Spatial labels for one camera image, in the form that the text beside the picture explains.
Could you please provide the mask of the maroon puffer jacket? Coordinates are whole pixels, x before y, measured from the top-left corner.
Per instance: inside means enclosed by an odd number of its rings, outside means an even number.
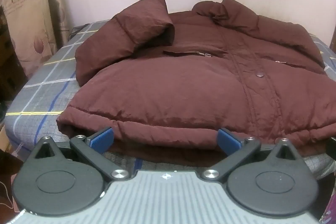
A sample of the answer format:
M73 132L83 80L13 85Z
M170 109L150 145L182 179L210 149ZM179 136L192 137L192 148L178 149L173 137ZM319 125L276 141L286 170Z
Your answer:
M299 24L257 15L235 0L169 13L140 0L75 52L79 85L57 119L67 136L111 127L131 152L213 150L217 131L304 156L335 136L335 82Z

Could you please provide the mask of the purple cloth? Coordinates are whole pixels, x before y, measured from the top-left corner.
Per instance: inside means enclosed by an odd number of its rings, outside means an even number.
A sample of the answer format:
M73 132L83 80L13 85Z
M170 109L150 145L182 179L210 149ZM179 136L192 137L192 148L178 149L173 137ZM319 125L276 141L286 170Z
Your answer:
M319 220L320 224L336 224L336 191L333 189L329 203Z

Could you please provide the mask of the grey plaid bed sheet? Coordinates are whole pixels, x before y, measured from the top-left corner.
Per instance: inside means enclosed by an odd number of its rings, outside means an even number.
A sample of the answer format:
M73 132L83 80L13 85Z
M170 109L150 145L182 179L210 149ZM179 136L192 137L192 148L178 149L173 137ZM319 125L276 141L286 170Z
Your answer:
M67 136L59 132L56 118L79 89L75 78L75 51L106 22L98 21L79 28L79 32L36 71L14 98L5 116L6 135L14 149L14 156L25 161L35 143L46 135L54 141L68 140ZM325 72L335 81L335 53L319 38L312 34L310 36L320 50ZM104 156L133 172L139 169L193 169L190 166L155 163L117 153L106 152ZM304 161L317 179L335 172L335 161L326 154L306 157Z

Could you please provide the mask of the floral beige curtain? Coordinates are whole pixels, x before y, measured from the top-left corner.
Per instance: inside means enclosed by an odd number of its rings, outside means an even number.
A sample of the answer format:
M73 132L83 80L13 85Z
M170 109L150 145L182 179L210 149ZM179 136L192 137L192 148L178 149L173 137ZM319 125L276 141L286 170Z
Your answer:
M64 0L1 0L11 41L27 77L68 41Z

